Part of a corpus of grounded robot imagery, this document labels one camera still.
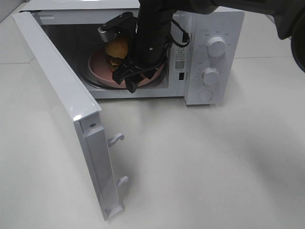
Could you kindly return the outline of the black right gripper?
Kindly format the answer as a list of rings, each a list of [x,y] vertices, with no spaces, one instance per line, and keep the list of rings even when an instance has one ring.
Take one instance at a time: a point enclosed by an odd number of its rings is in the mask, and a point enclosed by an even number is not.
[[[121,83],[125,80],[126,89],[134,93],[142,76],[152,79],[165,62],[167,37],[171,22],[137,22],[137,32],[126,58],[112,74],[112,79]]]

